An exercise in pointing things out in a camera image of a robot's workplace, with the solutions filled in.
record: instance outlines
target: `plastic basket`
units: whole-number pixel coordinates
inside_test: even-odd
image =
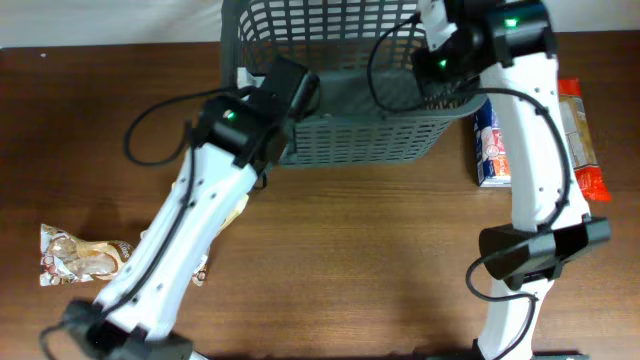
[[[375,105],[366,80],[371,48],[415,10],[415,0],[225,0],[222,85],[236,84],[238,67],[266,73],[277,55],[320,77],[318,110],[291,130],[283,166],[415,160],[452,121],[474,113],[486,100],[442,101],[401,114]],[[373,72],[381,101],[393,107],[418,103],[410,55],[424,46],[420,24],[407,25],[381,45]]]

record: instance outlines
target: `white wall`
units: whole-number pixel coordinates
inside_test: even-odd
[[[546,3],[556,31],[640,29],[640,0]],[[221,5],[222,0],[0,0],[0,46],[218,41]]]

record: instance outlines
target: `snack bag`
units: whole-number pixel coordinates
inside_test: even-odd
[[[593,151],[579,80],[560,80],[558,92],[569,157],[582,195],[587,200],[611,201],[611,194],[604,184],[602,170]]]
[[[124,241],[89,242],[53,226],[40,226],[40,285],[111,280],[133,246]]]

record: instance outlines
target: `green light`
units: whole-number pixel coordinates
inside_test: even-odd
[[[513,29],[513,28],[518,27],[518,22],[520,22],[520,19],[518,19],[518,18],[505,19],[504,20],[504,26]]]

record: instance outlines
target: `basket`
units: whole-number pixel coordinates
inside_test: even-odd
[[[296,123],[282,166],[388,163],[429,151],[452,121],[474,113],[485,96],[441,101],[389,114],[371,98],[369,53],[389,28],[409,18],[416,1],[225,0],[222,7],[222,86],[236,85],[238,67],[268,72],[281,55],[320,78],[313,115]],[[413,49],[425,46],[421,24],[389,35],[376,55],[373,83],[382,102],[406,107],[420,101],[411,70]]]

